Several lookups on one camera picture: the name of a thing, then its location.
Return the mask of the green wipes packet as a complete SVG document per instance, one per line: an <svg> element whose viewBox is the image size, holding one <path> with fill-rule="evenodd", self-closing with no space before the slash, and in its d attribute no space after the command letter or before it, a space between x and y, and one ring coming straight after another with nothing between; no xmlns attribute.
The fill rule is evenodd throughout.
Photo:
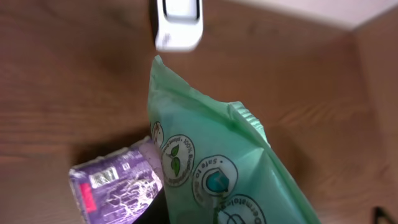
<svg viewBox="0 0 398 224"><path fill-rule="evenodd" d="M192 88L155 57L147 111L171 223L318 223L241 102Z"/></svg>

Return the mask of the purple snack package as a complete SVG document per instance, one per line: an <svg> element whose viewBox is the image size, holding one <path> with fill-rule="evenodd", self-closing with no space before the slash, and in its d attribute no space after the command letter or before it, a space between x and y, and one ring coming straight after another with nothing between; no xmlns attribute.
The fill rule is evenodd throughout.
<svg viewBox="0 0 398 224"><path fill-rule="evenodd" d="M143 156L154 149L147 136L69 170L70 187L86 224L134 223L146 211L162 189Z"/></svg>

